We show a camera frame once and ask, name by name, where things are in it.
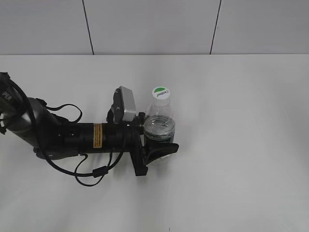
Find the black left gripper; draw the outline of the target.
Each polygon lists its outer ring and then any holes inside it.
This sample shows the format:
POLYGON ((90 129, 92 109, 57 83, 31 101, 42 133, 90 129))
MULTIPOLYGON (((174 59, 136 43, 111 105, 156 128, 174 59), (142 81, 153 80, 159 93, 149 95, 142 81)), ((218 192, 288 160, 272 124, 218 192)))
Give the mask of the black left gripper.
POLYGON ((133 121, 123 121, 116 124, 113 121, 113 113, 108 112, 106 132, 111 132, 111 135, 106 134, 106 139, 112 147, 111 152, 119 153, 116 160, 109 165, 109 170, 118 164, 125 152, 128 152, 131 157, 135 175, 145 176, 148 171, 148 164, 160 158, 177 153, 179 149, 178 144, 155 142, 145 145, 144 155, 140 136, 143 135, 143 122, 145 121, 145 117, 145 112, 139 112, 133 121))

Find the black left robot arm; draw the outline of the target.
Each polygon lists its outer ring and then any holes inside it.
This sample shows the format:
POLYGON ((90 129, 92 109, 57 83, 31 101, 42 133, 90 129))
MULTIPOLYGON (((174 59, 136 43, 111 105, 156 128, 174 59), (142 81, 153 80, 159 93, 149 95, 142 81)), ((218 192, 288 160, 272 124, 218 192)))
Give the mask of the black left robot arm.
POLYGON ((133 93, 119 87, 105 123, 70 121, 56 114, 44 100, 30 98, 10 78, 0 74, 0 131, 11 131, 33 147, 37 157, 59 170, 55 161, 78 155, 129 153, 135 174, 144 176, 148 164, 174 154, 179 145, 166 140, 141 137, 146 133, 145 113, 136 113, 133 93))

